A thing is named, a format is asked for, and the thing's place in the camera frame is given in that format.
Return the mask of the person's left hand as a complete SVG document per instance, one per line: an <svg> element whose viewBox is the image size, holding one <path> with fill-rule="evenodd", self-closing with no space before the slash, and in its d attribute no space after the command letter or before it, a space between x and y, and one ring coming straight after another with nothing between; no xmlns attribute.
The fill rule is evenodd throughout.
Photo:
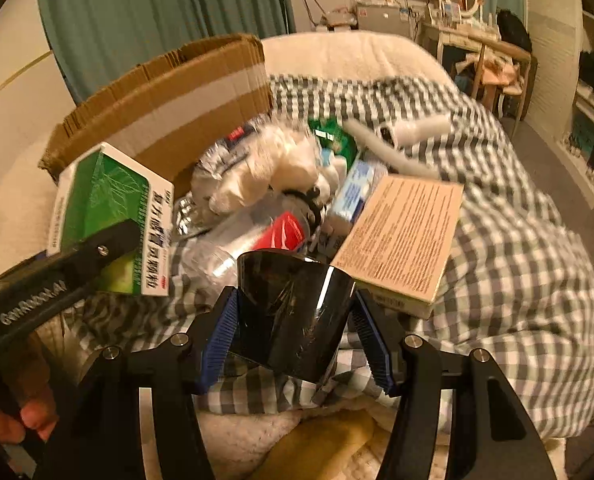
<svg viewBox="0 0 594 480"><path fill-rule="evenodd" d="M0 410L0 443L20 444L28 431L38 434L43 442L50 439L58 423L58 412L51 390L33 396L20 409L18 418Z"/></svg>

